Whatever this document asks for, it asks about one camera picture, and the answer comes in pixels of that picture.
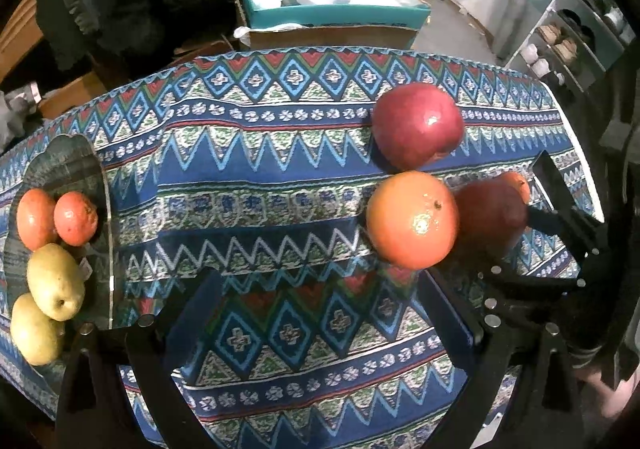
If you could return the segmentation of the person's right hand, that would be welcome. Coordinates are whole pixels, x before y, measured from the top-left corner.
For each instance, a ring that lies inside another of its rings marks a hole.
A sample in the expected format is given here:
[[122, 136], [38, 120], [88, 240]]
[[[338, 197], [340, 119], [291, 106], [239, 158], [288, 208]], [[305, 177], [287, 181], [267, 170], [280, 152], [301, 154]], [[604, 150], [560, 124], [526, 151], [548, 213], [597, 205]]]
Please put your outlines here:
[[639, 447], [639, 368], [616, 389], [604, 383], [599, 365], [574, 371], [582, 401], [585, 448]]

